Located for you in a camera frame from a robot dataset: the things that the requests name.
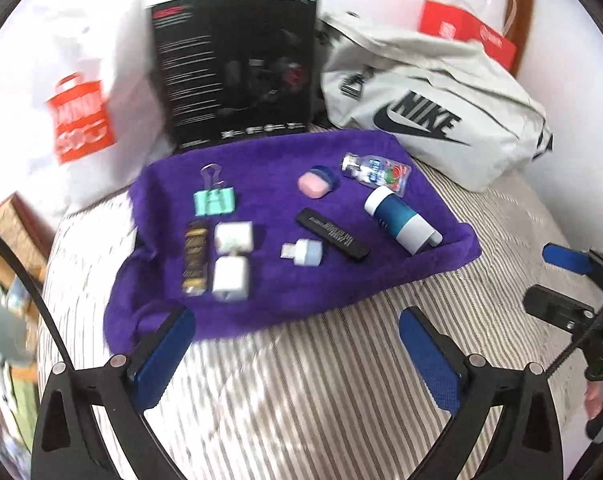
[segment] striped fabric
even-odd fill
[[[566,333],[524,313],[523,293],[541,283],[594,304],[593,289],[542,262],[542,246],[565,239],[522,177],[502,176],[473,194],[421,168],[457,217],[475,227],[483,255],[343,310],[190,346],[158,407],[146,412],[187,478],[406,479],[448,419],[399,340],[406,306],[417,304],[464,352],[496,366],[547,366],[568,343]],[[44,297],[77,368],[109,357],[102,317],[134,237],[125,193],[60,226]],[[40,330],[44,384],[59,355]],[[562,426],[582,402],[584,367],[576,354],[552,378]],[[498,416],[494,408],[460,478],[477,469]],[[134,479],[105,412],[97,409],[97,417],[122,478]]]

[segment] black box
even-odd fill
[[[173,0],[151,12],[178,150],[307,130],[317,0]]]

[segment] blue gripper pad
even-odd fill
[[[184,309],[134,378],[132,405],[142,413],[154,408],[166,391],[195,333],[194,314]]]
[[[461,405],[459,378],[410,308],[399,316],[399,336],[437,406],[455,415]]]
[[[547,264],[571,270],[576,274],[588,274],[593,270],[593,264],[587,254],[560,245],[547,244],[541,256]]]

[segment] white and blue cylinder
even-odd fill
[[[441,243],[441,234],[388,187],[377,187],[363,208],[410,254]]]

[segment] nike swoosh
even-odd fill
[[[450,137],[446,137],[446,135],[442,132],[433,133],[428,130],[422,130],[421,128],[417,128],[415,126],[409,126],[408,124],[395,123],[388,116],[388,108],[390,108],[390,104],[387,104],[384,107],[381,107],[375,116],[373,117],[373,124],[377,126],[380,130],[388,132],[390,134],[403,134],[403,135],[412,135],[417,137],[427,137],[428,139],[436,139],[436,140],[447,140],[448,142],[454,142],[455,144],[463,144],[465,146],[469,146],[466,142],[461,142],[460,140],[451,139]]]

